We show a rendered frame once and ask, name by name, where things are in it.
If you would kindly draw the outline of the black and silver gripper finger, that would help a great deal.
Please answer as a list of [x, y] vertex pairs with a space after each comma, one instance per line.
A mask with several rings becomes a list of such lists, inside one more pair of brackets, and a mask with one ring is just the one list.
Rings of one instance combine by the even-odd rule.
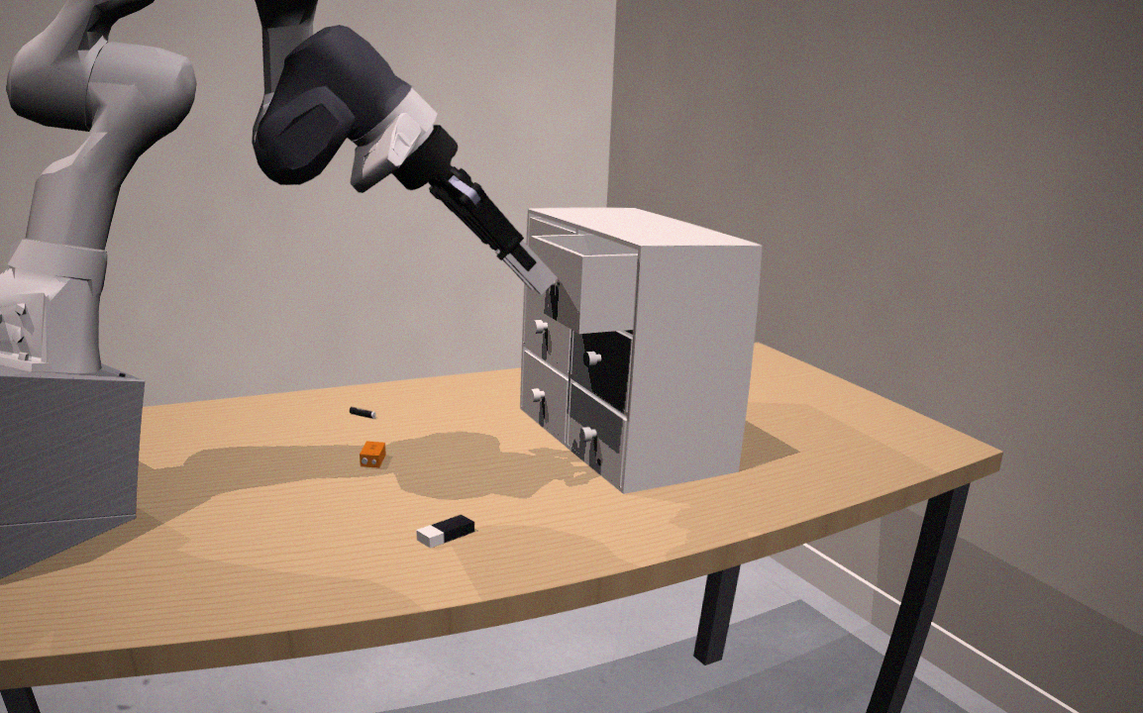
[[[431, 186], [431, 190], [430, 190], [430, 193], [431, 193], [431, 194], [432, 194], [433, 197], [435, 197], [435, 199], [439, 199], [439, 200], [441, 200], [441, 198], [440, 198], [439, 195], [435, 195], [435, 191], [439, 191], [439, 189], [432, 189], [432, 186]], [[465, 223], [465, 225], [467, 225], [467, 229], [471, 229], [471, 230], [473, 231], [473, 233], [474, 233], [474, 234], [475, 234], [475, 235], [477, 235], [478, 238], [480, 238], [480, 239], [482, 240], [482, 243], [483, 243], [483, 245], [489, 245], [489, 246], [491, 247], [491, 249], [494, 249], [494, 250], [495, 250], [496, 255], [498, 255], [498, 254], [499, 254], [499, 249], [497, 249], [497, 248], [496, 248], [496, 247], [494, 246], [493, 241], [491, 241], [491, 240], [490, 240], [489, 238], [487, 238], [487, 237], [486, 237], [486, 235], [485, 235], [485, 234], [482, 233], [482, 231], [481, 231], [480, 229], [477, 229], [477, 226], [475, 226], [475, 225], [473, 224], [473, 222], [472, 222], [472, 221], [469, 221], [469, 219], [467, 219], [467, 217], [463, 217], [462, 215], [458, 215], [458, 213], [457, 213], [457, 211], [455, 211], [455, 209], [453, 209], [453, 208], [451, 208], [451, 206], [450, 206], [450, 205], [449, 205], [448, 202], [442, 202], [442, 203], [443, 203], [445, 206], [448, 206], [448, 208], [449, 208], [449, 209], [451, 209], [451, 213], [455, 213], [455, 215], [457, 215], [457, 216], [459, 217], [459, 221], [463, 221], [463, 222]], [[479, 232], [479, 234], [478, 234], [477, 232]], [[534, 287], [531, 287], [531, 285], [528, 285], [528, 281], [526, 281], [526, 280], [525, 280], [525, 278], [522, 278], [522, 277], [520, 275], [520, 272], [518, 272], [518, 271], [517, 271], [517, 270], [514, 269], [514, 266], [512, 265], [512, 263], [511, 263], [511, 262], [509, 262], [509, 261], [505, 261], [505, 258], [504, 258], [503, 261], [504, 261], [505, 263], [507, 263], [507, 266], [509, 266], [509, 267], [511, 267], [511, 269], [512, 269], [512, 270], [513, 270], [513, 271], [515, 272], [515, 274], [517, 274], [518, 277], [520, 277], [520, 278], [522, 279], [522, 281], [525, 281], [525, 285], [527, 285], [527, 287], [528, 287], [528, 288], [530, 288], [531, 290], [534, 290]]]
[[[459, 168], [459, 174], [467, 181], [467, 186], [464, 182], [457, 179], [456, 176], [451, 176], [451, 184], [459, 191], [462, 197], [462, 205], [464, 208], [459, 207], [451, 197], [446, 193], [442, 189], [435, 191], [435, 194], [448, 202], [458, 215], [467, 216], [469, 221], [472, 221], [477, 229], [480, 229], [482, 233], [489, 238], [493, 243], [499, 249], [499, 254], [496, 256], [499, 261], [509, 261], [512, 263], [514, 269], [520, 272], [520, 274], [528, 281], [528, 283], [534, 287], [537, 293], [543, 296], [543, 293], [549, 287], [552, 287], [557, 277], [551, 269], [547, 269], [546, 264], [536, 256], [534, 250], [525, 245], [522, 241], [525, 238], [518, 232], [511, 222], [502, 215], [496, 206], [494, 206], [493, 200], [485, 194], [481, 185], [477, 182], [472, 182], [470, 175]], [[480, 224], [479, 224], [480, 223]], [[503, 250], [503, 251], [502, 251]], [[505, 255], [507, 254], [507, 255]]]

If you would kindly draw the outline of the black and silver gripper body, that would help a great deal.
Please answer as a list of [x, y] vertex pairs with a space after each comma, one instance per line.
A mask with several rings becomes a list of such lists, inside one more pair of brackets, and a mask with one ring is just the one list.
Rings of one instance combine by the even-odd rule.
[[464, 208], [465, 206], [462, 206], [462, 200], [459, 200], [462, 194], [449, 182], [454, 175], [467, 185], [467, 181], [456, 168], [451, 167], [451, 158], [457, 154], [457, 141], [454, 141], [440, 125], [433, 125], [433, 131], [427, 141], [423, 142], [410, 157], [403, 159], [393, 175], [408, 190], [422, 189], [430, 182], [433, 189], [442, 189], [459, 207]]

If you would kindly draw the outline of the black and white eraser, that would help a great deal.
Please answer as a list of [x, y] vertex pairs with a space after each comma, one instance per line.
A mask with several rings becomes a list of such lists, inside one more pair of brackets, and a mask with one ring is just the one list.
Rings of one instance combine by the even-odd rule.
[[463, 515], [453, 516], [435, 524], [427, 524], [427, 527], [416, 531], [417, 540], [427, 548], [443, 545], [451, 539], [467, 536], [470, 532], [473, 532], [473, 521]]

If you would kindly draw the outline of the white chest of drawers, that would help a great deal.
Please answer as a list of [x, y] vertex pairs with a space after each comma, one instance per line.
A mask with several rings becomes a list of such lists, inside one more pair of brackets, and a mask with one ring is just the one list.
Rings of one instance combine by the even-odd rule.
[[[722, 232], [636, 208], [539, 208], [563, 223], [638, 250], [629, 410], [525, 344], [520, 409], [620, 492], [653, 490], [740, 472], [748, 420], [762, 247]], [[525, 353], [569, 378], [566, 441], [522, 407]], [[572, 388], [583, 385], [628, 416], [622, 484], [569, 446]]]

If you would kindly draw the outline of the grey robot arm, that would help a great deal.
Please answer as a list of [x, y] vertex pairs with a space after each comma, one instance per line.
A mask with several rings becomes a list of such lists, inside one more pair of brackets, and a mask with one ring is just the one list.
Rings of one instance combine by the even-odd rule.
[[[67, 0], [14, 55], [6, 91], [16, 117], [90, 134], [35, 181], [27, 239], [37, 241], [16, 241], [0, 274], [0, 364], [102, 368], [99, 296], [115, 199], [134, 162], [176, 130], [195, 98], [186, 55], [107, 42], [115, 21], [154, 1]], [[267, 179], [312, 181], [350, 139], [351, 184], [363, 193], [427, 141], [439, 113], [353, 29], [313, 37], [318, 0], [255, 1], [264, 95], [251, 149]]]

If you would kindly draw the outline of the orange nine-volt battery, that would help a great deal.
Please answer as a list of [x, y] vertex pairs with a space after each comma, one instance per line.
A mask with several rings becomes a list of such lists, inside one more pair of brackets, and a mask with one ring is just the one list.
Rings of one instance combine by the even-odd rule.
[[376, 466], [378, 468], [384, 457], [385, 443], [366, 441], [362, 452], [360, 452], [360, 463], [362, 466]]

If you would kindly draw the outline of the grey drawer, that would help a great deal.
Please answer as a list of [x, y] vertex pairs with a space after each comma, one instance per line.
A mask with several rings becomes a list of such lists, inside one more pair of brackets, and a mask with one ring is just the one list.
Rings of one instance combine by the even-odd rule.
[[569, 446], [616, 484], [622, 484], [628, 417], [583, 385], [572, 388]]
[[534, 237], [530, 249], [557, 277], [543, 296], [528, 288], [531, 307], [578, 334], [632, 330], [638, 250], [592, 234]]
[[563, 442], [566, 441], [568, 387], [569, 378], [562, 371], [531, 351], [525, 353], [522, 407], [546, 428], [552, 430]]
[[[534, 321], [535, 320], [535, 321]], [[569, 371], [572, 329], [528, 304], [526, 290], [525, 344]]]
[[530, 248], [531, 237], [575, 235], [575, 230], [563, 225], [563, 223], [534, 217], [528, 225], [528, 248]]
[[574, 331], [572, 375], [628, 411], [631, 355], [629, 331]]

